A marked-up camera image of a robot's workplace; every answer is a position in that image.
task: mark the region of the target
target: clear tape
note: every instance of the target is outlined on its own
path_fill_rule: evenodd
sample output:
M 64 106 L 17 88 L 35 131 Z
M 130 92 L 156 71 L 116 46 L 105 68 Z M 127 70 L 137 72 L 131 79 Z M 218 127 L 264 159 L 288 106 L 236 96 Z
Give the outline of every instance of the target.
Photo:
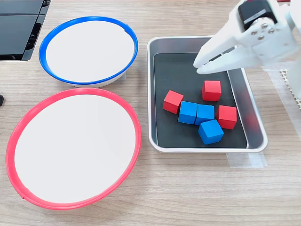
M 286 77 L 286 72 L 293 64 L 293 61 L 280 62 L 263 67 L 263 69 L 269 74 L 287 114 L 301 139 L 301 104 L 300 100 L 293 95 Z
M 268 164 L 264 153 L 228 153 L 227 159 L 231 168 L 265 168 Z

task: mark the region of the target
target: black device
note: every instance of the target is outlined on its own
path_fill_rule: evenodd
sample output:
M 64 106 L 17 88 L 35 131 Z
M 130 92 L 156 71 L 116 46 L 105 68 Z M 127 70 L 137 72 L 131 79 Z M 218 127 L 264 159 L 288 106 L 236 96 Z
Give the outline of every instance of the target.
M 245 31 L 258 18 L 268 17 L 275 24 L 277 23 L 277 19 L 267 0 L 246 0 L 238 7 L 238 12 Z
M 2 106 L 3 104 L 3 101 L 4 101 L 4 97 L 2 95 L 0 95 L 0 107 Z
M 29 60 L 50 0 L 0 0 L 0 61 Z

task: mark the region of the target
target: screw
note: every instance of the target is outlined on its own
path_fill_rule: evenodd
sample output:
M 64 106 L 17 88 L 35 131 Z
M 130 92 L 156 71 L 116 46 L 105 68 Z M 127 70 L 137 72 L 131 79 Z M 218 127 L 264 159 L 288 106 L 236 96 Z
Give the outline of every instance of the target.
M 261 25 L 262 29 L 266 29 L 269 25 L 267 23 L 264 23 L 263 25 Z

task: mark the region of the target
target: cube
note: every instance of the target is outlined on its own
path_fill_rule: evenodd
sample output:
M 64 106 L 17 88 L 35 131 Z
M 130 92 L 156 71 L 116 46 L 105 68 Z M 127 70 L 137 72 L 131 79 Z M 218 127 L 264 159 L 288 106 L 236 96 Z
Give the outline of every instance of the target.
M 183 99 L 184 96 L 182 94 L 170 90 L 164 99 L 163 109 L 172 112 L 174 114 L 177 114 Z
M 220 142 L 224 135 L 218 121 L 215 119 L 201 123 L 198 133 L 205 145 Z
M 197 106 L 196 103 L 182 101 L 178 122 L 193 125 L 197 116 Z
M 195 125 L 199 126 L 202 122 L 214 119 L 214 106 L 212 105 L 198 105 L 197 119 Z
M 202 94 L 205 101 L 218 101 L 222 95 L 221 81 L 205 81 Z
M 217 110 L 217 120 L 224 129 L 233 129 L 237 122 L 237 110 L 235 107 L 219 106 Z

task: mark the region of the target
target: wood grain surface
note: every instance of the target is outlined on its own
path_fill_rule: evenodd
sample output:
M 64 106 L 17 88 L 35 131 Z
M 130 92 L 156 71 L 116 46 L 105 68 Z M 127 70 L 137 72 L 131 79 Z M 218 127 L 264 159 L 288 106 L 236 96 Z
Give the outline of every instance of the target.
M 0 93 L 6 99 L 0 108 L 0 225 L 300 226 L 301 142 L 268 74 L 260 67 L 248 69 L 247 75 L 269 137 L 264 151 L 267 167 L 233 169 L 225 154 L 162 154 L 148 142 L 147 42 L 157 36 L 213 35 L 237 2 L 52 1 L 32 59 L 0 62 Z M 133 171 L 109 196 L 81 209 L 51 211 L 22 200 L 14 190 L 6 174 L 6 146 L 28 110 L 72 88 L 42 69 L 38 51 L 48 32 L 80 16 L 114 17 L 129 24 L 138 36 L 139 54 L 127 79 L 105 89 L 135 109 L 143 144 Z

